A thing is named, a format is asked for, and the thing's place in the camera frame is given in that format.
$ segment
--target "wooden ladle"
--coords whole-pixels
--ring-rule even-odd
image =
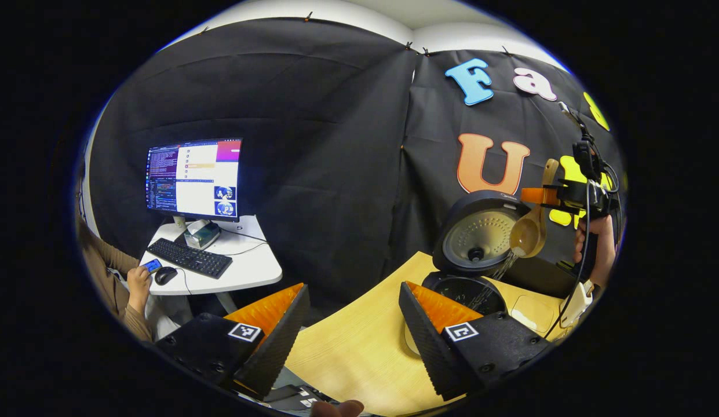
[[[552,185],[558,166],[560,166],[558,161],[548,159],[545,173],[542,174],[542,185]],[[545,211],[542,210],[542,206],[536,204],[511,228],[509,245],[511,251],[519,258],[532,258],[542,250],[545,240],[547,240]]]

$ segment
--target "foam letter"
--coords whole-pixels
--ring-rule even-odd
[[[513,77],[513,84],[527,93],[539,94],[545,100],[553,102],[557,96],[552,92],[550,82],[542,74],[526,68],[516,68],[513,72],[518,76]]]
[[[586,177],[581,174],[581,167],[578,166],[573,156],[563,155],[560,157],[560,166],[565,169],[565,180],[578,181],[586,183]],[[611,181],[609,181],[606,174],[601,174],[601,185],[608,189],[612,189]],[[581,210],[580,214],[576,215],[576,221],[573,222],[573,229],[578,228],[578,221],[581,217],[586,216],[585,210]],[[571,214],[565,211],[550,210],[550,220],[560,225],[571,224]]]
[[[529,148],[516,142],[503,142],[501,148],[506,151],[506,169],[503,179],[498,184],[491,184],[483,179],[482,173],[486,151],[494,145],[494,141],[478,134],[461,134],[459,140],[462,152],[457,165],[457,180],[466,192],[494,190],[510,195],[516,193]]]
[[[482,59],[473,58],[444,73],[445,76],[454,78],[465,92],[466,105],[474,105],[494,96],[492,90],[484,88],[480,84],[482,82],[485,85],[491,85],[491,77],[482,68],[488,68],[488,64]]]
[[[595,119],[597,123],[601,125],[601,127],[606,130],[609,130],[609,125],[606,123],[604,115],[601,114],[600,110],[598,110],[596,103],[593,102],[593,98],[590,98],[590,95],[587,92],[583,92],[583,96],[586,98],[586,102],[589,103],[589,108],[592,111],[593,119]]]

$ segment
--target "letter f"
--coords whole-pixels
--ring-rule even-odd
[[[465,104],[474,105],[494,96],[494,92],[484,85],[491,85],[491,77],[483,71],[482,68],[488,68],[486,61],[480,58],[473,58],[467,63],[452,67],[445,72],[445,76],[451,76],[457,81],[457,84],[465,92]]]

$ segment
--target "wooden table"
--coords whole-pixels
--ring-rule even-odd
[[[421,285],[433,271],[431,256],[416,253],[353,303],[299,332],[285,366],[335,400],[362,401],[371,414],[412,414],[457,400],[434,392],[420,356],[406,344],[398,304],[401,282]],[[560,299],[493,282],[512,317],[547,332]],[[562,331],[558,325],[548,340]]]

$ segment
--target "computer monitor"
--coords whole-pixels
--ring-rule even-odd
[[[240,138],[224,138],[150,148],[145,163],[148,209],[238,222],[240,143]]]

